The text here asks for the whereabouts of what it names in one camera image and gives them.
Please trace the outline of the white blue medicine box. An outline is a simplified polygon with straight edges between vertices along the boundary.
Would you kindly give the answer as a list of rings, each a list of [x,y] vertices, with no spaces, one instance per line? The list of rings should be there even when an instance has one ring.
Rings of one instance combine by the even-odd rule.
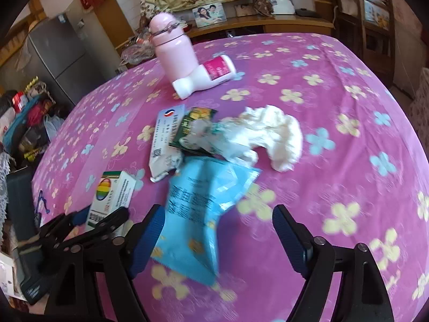
[[[149,169],[151,182],[158,182],[180,166],[183,153],[170,145],[186,113],[184,105],[163,109],[158,113],[150,150]]]

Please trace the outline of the light blue plastic wrapper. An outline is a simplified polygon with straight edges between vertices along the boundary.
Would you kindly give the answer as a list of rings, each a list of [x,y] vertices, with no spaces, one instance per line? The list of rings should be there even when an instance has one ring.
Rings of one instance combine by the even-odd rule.
[[[165,224],[152,258],[211,286],[219,273],[217,225],[260,175],[254,167],[188,156],[169,180]]]

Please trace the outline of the white tissue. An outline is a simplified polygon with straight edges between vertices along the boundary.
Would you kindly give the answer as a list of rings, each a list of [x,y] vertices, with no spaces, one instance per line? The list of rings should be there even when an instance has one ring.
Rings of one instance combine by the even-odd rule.
[[[259,160],[256,149],[265,149],[271,168],[278,172],[294,169],[302,155],[303,134],[299,121],[282,109],[245,108],[235,118],[220,122],[217,152],[227,161],[255,166]]]

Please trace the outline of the green snack wrapper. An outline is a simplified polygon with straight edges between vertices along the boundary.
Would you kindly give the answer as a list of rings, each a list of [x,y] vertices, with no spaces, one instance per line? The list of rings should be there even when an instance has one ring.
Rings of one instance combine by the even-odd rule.
[[[204,134],[217,110],[212,108],[191,108],[184,116],[169,145],[189,154],[210,156],[210,152],[199,146],[197,140]]]

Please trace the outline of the silver white wrapper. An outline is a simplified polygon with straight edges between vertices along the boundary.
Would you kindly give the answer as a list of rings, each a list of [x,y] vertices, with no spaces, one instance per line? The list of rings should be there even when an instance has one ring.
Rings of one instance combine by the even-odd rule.
[[[210,122],[197,143],[213,156],[241,166],[252,167],[259,159],[252,149],[248,129],[233,120]]]

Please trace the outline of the rainbow logo medicine box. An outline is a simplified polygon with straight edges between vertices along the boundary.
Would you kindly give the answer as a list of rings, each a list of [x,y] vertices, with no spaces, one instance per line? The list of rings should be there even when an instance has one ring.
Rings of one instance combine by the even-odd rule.
[[[105,171],[96,188],[85,231],[93,230],[98,222],[118,208],[128,208],[135,185],[135,178],[125,171]]]

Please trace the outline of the pile of clutter bags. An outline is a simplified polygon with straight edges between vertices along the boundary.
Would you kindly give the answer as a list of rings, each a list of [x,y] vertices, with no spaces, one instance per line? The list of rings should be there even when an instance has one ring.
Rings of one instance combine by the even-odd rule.
[[[37,76],[22,91],[1,91],[1,152],[10,169],[36,168],[69,113]]]

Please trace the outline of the pink thermos bottle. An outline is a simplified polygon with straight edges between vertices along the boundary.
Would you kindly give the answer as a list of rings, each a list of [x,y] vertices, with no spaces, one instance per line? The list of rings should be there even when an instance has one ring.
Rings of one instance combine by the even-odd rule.
[[[189,76],[199,65],[191,39],[174,15],[161,12],[149,24],[155,54],[170,82]]]

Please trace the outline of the grey refrigerator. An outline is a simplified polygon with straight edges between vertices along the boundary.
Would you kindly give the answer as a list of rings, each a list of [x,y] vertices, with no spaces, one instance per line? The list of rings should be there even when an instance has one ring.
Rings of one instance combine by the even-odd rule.
[[[65,14],[38,23],[28,35],[28,51],[25,74],[39,77],[69,110],[105,82]]]

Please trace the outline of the white bottle pink label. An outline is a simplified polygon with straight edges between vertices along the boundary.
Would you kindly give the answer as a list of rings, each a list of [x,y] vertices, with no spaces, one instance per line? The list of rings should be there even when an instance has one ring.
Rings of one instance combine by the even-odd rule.
[[[189,76],[177,79],[172,86],[181,100],[194,92],[204,91],[230,81],[236,75],[236,67],[229,56],[222,54],[199,65]]]

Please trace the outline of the wooden tv cabinet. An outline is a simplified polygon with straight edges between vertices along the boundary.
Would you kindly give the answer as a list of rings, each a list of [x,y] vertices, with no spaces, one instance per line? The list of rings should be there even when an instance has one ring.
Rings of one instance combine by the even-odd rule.
[[[262,27],[265,33],[315,33],[328,36],[331,36],[334,30],[334,24],[323,18],[296,15],[275,15],[274,17],[253,15],[232,17],[225,22],[201,28],[193,26],[186,34],[190,39],[195,39],[221,31],[249,27]]]

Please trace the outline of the framed couple photo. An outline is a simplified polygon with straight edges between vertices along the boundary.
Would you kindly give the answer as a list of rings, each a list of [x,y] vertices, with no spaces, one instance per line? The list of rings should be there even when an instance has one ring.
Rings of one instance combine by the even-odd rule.
[[[192,12],[197,28],[223,23],[227,20],[223,4],[220,2],[196,7],[192,9]]]

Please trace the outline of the large wedding photo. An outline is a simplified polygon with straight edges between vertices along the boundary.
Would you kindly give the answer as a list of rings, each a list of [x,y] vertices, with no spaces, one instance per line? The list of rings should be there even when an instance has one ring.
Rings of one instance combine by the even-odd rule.
[[[293,15],[295,14],[292,0],[269,0],[273,7],[274,15]]]

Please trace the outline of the wooden chair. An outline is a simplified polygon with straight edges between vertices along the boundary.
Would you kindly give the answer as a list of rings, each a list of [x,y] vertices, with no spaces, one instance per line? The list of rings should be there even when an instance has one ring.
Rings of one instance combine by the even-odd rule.
[[[392,0],[332,0],[335,36],[385,84],[395,72]]]

